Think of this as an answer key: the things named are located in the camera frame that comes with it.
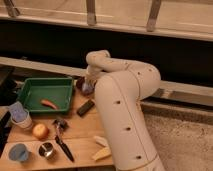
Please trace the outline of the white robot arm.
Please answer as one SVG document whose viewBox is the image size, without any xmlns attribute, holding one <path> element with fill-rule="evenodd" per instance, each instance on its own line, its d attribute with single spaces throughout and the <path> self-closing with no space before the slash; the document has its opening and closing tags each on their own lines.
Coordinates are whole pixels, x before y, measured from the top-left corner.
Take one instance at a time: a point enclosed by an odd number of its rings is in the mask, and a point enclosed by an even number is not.
<svg viewBox="0 0 213 171">
<path fill-rule="evenodd" d="M 112 58 L 108 51 L 86 56 L 85 81 L 94 97 L 116 169 L 165 171 L 147 130 L 140 101 L 154 94 L 161 76 L 148 63 Z"/>
</svg>

